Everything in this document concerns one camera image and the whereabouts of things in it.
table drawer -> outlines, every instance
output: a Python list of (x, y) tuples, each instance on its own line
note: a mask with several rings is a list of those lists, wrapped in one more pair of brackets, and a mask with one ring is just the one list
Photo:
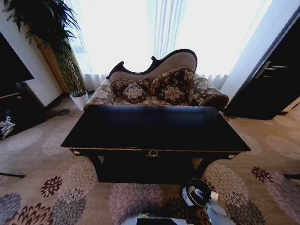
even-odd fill
[(115, 156), (115, 157), (186, 157), (186, 158), (223, 158), (231, 159), (240, 152), (219, 152), (219, 151), (185, 151), (185, 150), (99, 150), (99, 149), (70, 149), (76, 156)]

table top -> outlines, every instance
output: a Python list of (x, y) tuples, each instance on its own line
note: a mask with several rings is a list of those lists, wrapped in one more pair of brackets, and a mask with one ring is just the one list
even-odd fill
[(245, 152), (250, 148), (213, 107), (90, 105), (67, 148)]

white flower pot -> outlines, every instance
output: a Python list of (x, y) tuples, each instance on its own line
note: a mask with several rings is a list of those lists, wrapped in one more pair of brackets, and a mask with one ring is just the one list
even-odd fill
[(80, 97), (72, 97), (72, 94), (70, 94), (71, 99), (75, 102), (76, 106), (80, 109), (83, 110), (83, 106), (85, 103), (88, 102), (89, 97), (87, 91), (85, 92), (85, 95), (82, 95)]

black console table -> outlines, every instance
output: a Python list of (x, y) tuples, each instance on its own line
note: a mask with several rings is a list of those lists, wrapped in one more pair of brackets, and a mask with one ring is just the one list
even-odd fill
[[(98, 181), (161, 184), (250, 151), (215, 108), (182, 106), (91, 105), (62, 146), (87, 157)], [(203, 159), (196, 171), (191, 158)]]

upholstered sofa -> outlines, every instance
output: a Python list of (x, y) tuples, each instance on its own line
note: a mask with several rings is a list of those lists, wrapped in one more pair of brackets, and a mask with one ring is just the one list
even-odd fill
[[(84, 109), (89, 105), (181, 105), (213, 106), (220, 111), (227, 105), (228, 96), (195, 73), (197, 57), (193, 51), (180, 49), (161, 60), (154, 56), (151, 59), (151, 66), (141, 73), (125, 69), (124, 62), (120, 62), (96, 89)], [(125, 91), (133, 91), (130, 84), (142, 89), (141, 99), (132, 101), (127, 98)], [(169, 96), (170, 93), (180, 96), (180, 101), (171, 101), (174, 98)]]

